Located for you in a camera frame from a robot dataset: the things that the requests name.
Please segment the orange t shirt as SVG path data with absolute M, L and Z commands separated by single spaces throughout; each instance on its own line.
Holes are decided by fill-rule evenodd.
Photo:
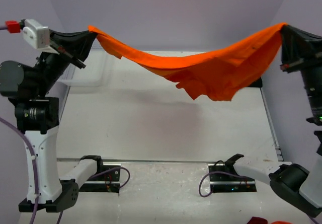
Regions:
M 258 80 L 274 60 L 281 44 L 278 23 L 260 30 L 226 48 L 188 55 L 157 56 L 140 51 L 113 38 L 95 26 L 102 48 L 118 59 L 125 57 L 148 71 L 176 83 L 193 99 L 201 95 L 212 101 L 231 101 L 242 88 Z

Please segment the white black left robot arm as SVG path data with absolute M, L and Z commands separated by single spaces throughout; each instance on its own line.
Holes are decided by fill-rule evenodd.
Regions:
M 48 92 L 69 65 L 84 68 L 96 33 L 49 32 L 53 51 L 43 50 L 34 66 L 7 60 L 1 63 L 1 95 L 13 104 L 27 154 L 29 187 L 19 204 L 20 212 L 46 210 L 59 213 L 73 207 L 89 179 L 100 180 L 104 167 L 100 156 L 84 156 L 67 176 L 59 177 L 56 140 L 59 99 Z

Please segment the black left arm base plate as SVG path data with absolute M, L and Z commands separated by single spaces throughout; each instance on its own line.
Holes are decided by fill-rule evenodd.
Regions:
M 121 165 L 103 165 L 98 173 L 117 168 L 95 178 L 87 180 L 79 192 L 119 193 Z

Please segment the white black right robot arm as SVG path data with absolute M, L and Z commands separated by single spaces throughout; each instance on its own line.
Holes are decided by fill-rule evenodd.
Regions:
M 264 79 L 264 94 L 284 163 L 272 169 L 235 155 L 225 176 L 268 184 L 282 200 L 309 217 L 321 215 L 321 37 L 285 25 L 281 72 Z

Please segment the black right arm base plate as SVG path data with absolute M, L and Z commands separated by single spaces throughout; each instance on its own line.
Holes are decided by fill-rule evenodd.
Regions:
M 213 193 L 257 192 L 255 180 L 251 178 L 211 174 L 209 180 L 210 190 Z

